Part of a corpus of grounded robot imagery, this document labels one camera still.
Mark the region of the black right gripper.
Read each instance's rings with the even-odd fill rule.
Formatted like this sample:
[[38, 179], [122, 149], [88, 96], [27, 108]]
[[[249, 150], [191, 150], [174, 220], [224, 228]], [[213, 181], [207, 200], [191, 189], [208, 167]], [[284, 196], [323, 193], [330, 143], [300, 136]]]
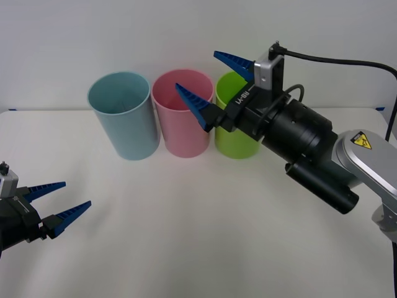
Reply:
[[[253, 61], [220, 51], [214, 51], [213, 56], [246, 82], [254, 79]], [[273, 97], [269, 91], [248, 83], [223, 110], [178, 83], [175, 88], [205, 132], [220, 126], [228, 132], [238, 129], [257, 142], [290, 143], [290, 124], [283, 111], [290, 99], [287, 90]]]

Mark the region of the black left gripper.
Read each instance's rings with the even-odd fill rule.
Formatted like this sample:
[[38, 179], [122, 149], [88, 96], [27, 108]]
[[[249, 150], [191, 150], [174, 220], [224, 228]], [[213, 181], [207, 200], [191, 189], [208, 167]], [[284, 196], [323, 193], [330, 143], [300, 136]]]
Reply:
[[23, 241], [30, 243], [39, 238], [45, 240], [47, 237], [55, 239], [90, 208], [92, 203], [87, 201], [41, 219], [30, 203], [65, 186], [63, 181], [18, 187], [14, 197], [1, 199], [1, 252]]

